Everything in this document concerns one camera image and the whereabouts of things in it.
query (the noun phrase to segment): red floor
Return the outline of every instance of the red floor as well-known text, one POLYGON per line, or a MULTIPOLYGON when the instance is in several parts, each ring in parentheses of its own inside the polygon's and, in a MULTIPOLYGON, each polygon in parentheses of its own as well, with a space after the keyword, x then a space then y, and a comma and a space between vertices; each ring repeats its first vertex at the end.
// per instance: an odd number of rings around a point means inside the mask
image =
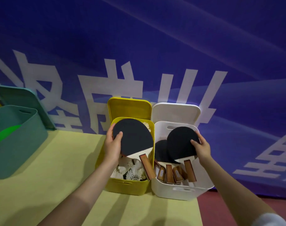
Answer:
MULTIPOLYGON (((286 200, 262 199, 286 220, 286 200)), ((217 192, 208 191, 199 196, 198 205, 204 226, 236 225, 223 199, 217 192)))

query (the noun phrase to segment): yellow table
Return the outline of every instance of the yellow table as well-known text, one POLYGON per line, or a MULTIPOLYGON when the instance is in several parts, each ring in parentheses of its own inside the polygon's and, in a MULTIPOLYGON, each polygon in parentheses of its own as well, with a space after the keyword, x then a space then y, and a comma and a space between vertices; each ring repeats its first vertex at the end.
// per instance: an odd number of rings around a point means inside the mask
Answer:
MULTIPOLYGON (((0 180, 0 225, 36 225, 94 170, 105 136, 54 131, 0 180)), ((177 201, 103 191, 83 225, 202 225, 197 199, 177 201)))

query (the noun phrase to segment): white lid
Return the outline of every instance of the white lid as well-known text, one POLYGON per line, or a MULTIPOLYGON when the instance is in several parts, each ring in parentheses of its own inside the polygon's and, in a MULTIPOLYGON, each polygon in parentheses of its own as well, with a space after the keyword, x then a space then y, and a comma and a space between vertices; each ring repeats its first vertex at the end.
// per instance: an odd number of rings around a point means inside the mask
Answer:
POLYGON ((194 125, 201 109, 197 105, 160 102, 152 107, 151 121, 168 121, 194 125))

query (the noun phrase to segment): green storage bin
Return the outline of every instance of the green storage bin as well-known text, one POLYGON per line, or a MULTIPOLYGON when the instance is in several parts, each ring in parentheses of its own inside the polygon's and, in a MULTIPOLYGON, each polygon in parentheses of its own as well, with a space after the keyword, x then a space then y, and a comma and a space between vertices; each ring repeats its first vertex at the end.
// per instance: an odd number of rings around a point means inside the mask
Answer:
POLYGON ((15 125, 20 127, 0 142, 0 179, 11 176, 48 137, 36 109, 0 107, 0 132, 15 125))

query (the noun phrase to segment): person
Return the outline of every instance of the person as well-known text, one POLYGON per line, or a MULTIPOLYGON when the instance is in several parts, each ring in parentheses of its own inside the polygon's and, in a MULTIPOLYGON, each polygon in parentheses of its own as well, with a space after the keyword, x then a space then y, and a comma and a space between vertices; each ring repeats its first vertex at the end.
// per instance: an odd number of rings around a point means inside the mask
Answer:
MULTIPOLYGON (((118 165, 123 133, 120 132, 113 140, 114 125, 111 125, 107 131, 104 141, 105 156, 100 166, 38 226, 82 225, 118 165)), ((210 145, 200 133, 197 132, 197 134, 201 144, 193 140, 191 144, 195 147, 201 165, 207 171, 236 223, 239 226, 286 226, 285 220, 278 216, 271 207, 232 178, 215 162, 211 157, 210 145)))

